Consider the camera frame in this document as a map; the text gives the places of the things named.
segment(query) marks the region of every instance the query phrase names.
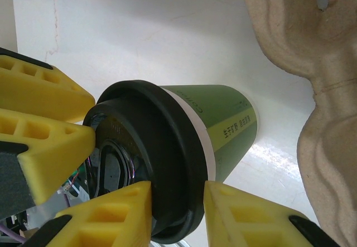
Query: black plastic lid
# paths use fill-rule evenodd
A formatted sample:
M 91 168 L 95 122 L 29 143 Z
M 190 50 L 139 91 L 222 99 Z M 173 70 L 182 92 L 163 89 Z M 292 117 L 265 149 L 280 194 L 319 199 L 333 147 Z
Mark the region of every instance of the black plastic lid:
M 162 88 L 122 81 L 101 95 L 84 125 L 95 129 L 86 161 L 91 198 L 135 182 L 152 182 L 152 240 L 170 244 L 202 220 L 204 151 L 186 113 Z

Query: black plastic part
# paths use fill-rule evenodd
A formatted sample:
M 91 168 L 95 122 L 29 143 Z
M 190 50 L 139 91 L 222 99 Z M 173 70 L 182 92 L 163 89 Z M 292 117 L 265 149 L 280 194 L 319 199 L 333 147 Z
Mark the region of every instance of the black plastic part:
M 311 243 L 313 247 L 340 247 L 314 222 L 297 215 L 289 216 L 289 221 Z
M 129 184 L 152 182 L 152 240 L 172 244 L 197 228 L 204 214 L 206 160 L 195 128 L 174 98 L 145 81 L 122 81 L 107 88 L 83 124 L 96 134 L 96 151 L 85 162 L 91 198 L 102 185 L 100 174 L 106 174 L 103 149 L 114 142 L 133 168 Z
M 0 220 L 35 205 L 17 156 L 28 146 L 0 141 Z
M 48 243 L 67 225 L 72 219 L 71 215 L 62 215 L 45 223 L 22 247 L 46 247 Z
M 1 47 L 0 47 L 0 55 L 1 56 L 10 56 L 10 57 L 13 57 L 14 59 L 19 59 L 19 60 L 22 60 L 27 63 L 31 63 L 31 64 L 34 64 L 34 65 L 37 65 L 40 67 L 44 67 L 45 69 L 49 69 L 49 70 L 54 69 L 50 64 L 47 64 L 40 60 L 32 59 L 28 56 L 24 56 L 24 55 L 18 54 L 16 52 L 13 52 L 13 51 L 1 48 Z

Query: white band on cup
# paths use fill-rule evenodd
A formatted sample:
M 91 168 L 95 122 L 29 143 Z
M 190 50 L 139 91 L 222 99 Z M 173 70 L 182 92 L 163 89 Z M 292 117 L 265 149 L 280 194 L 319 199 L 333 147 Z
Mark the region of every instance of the white band on cup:
M 201 145 L 203 147 L 203 151 L 206 157 L 206 166 L 207 166 L 207 174 L 209 181 L 216 180 L 216 160 L 214 157 L 214 151 L 211 143 L 211 139 L 207 132 L 207 127 L 201 120 L 201 118 L 197 115 L 197 113 L 193 110 L 193 108 L 185 102 L 182 98 L 180 98 L 175 93 L 166 90 L 163 88 L 169 95 L 171 95 L 181 106 L 181 108 L 185 111 L 187 116 L 190 118 L 191 123 L 193 124 L 197 135 L 200 138 Z

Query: purple cable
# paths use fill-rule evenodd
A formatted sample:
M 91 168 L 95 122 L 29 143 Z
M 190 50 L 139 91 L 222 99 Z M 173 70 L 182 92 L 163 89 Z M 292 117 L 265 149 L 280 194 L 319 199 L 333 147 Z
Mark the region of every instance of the purple cable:
M 0 231 L 4 232 L 6 235 L 8 235 L 10 238 L 17 240 L 20 243 L 24 243 L 26 241 L 26 238 L 23 236 L 18 235 L 17 233 L 13 232 L 11 229 L 6 227 L 3 224 L 0 224 Z
M 67 194 L 63 193 L 63 197 L 65 198 L 65 201 L 66 201 L 67 207 L 71 207 L 71 204 L 69 203 L 69 199 L 68 199 Z

